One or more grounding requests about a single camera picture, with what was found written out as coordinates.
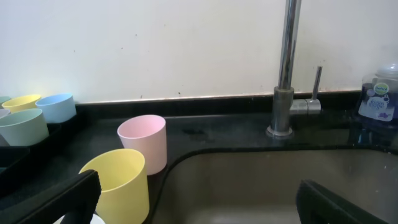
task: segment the yellow bowl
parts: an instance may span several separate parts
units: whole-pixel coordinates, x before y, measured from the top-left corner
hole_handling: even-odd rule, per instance
[[[133,149],[116,149],[89,161],[79,173],[98,172],[101,196],[96,211],[105,223],[141,224],[149,212],[144,156]]]
[[[15,113],[21,110],[37,108],[35,103],[39,99],[41,99],[41,96],[37,94],[20,96],[4,102],[1,106],[4,109],[9,109],[11,113]]]

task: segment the sink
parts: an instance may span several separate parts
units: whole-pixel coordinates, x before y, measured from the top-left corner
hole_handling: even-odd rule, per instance
[[[152,223],[300,223],[295,195],[303,179],[398,223],[398,156],[341,149],[189,157],[169,172]]]

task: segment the wall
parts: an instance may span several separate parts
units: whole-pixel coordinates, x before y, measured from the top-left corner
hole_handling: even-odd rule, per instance
[[[398,1],[302,0],[292,86],[358,90],[398,49]],[[272,93],[284,0],[2,0],[0,95],[80,103]]]

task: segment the hand soap bottle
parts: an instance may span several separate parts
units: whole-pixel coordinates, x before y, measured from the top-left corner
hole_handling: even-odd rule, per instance
[[[372,129],[398,129],[398,63],[363,78],[355,115]]]

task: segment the chrome faucet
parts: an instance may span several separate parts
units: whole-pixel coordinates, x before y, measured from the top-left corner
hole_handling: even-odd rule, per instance
[[[318,86],[322,67],[318,67],[311,99],[293,100],[294,89],[292,72],[294,53],[299,28],[301,0],[286,0],[284,33],[282,51],[280,54],[279,82],[274,88],[272,105],[272,121],[267,132],[272,136],[288,136],[292,134],[290,114],[316,114],[321,111],[321,104],[317,99]]]

